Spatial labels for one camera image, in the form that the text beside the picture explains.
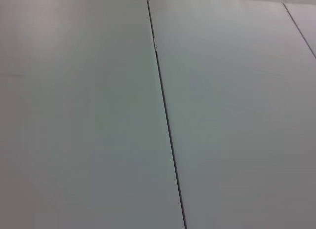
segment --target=white board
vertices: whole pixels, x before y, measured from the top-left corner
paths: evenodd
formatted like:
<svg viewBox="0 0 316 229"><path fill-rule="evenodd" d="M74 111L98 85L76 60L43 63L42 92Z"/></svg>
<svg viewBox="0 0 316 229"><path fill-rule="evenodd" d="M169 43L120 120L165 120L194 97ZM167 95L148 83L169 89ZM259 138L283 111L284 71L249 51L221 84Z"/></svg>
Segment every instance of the white board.
<svg viewBox="0 0 316 229"><path fill-rule="evenodd" d="M0 11L0 228L183 229L146 0Z"/></svg>
<svg viewBox="0 0 316 229"><path fill-rule="evenodd" d="M316 59L284 6L149 1L188 229L316 227Z"/></svg>

